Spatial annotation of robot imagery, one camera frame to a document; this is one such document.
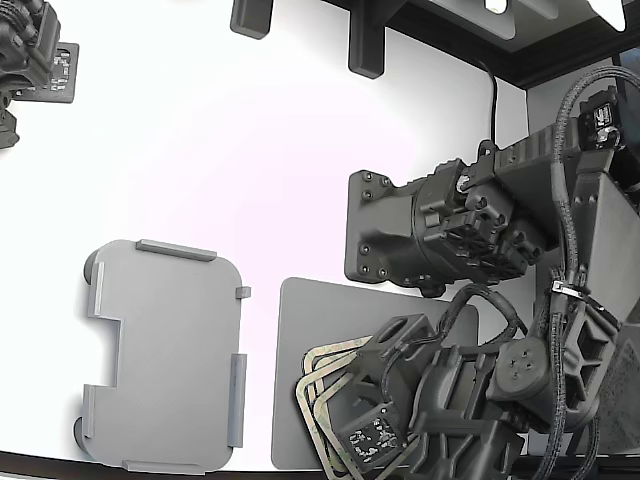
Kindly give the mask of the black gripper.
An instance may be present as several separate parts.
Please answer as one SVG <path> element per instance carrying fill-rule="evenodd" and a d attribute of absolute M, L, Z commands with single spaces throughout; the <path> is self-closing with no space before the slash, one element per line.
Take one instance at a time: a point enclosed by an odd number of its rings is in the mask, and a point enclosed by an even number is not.
<path fill-rule="evenodd" d="M 383 371 L 397 347 L 436 334 L 425 314 L 388 320 L 349 365 L 359 396 L 380 396 Z M 497 346 L 438 350 L 438 342 L 412 344 L 393 363 L 391 395 L 418 383 L 409 432 L 419 439 L 408 479 L 507 479 L 524 439 L 510 412 L 486 398 L 499 354 Z M 379 404 L 341 427 L 340 444 L 357 466 L 383 466 L 408 445 L 394 404 Z"/>

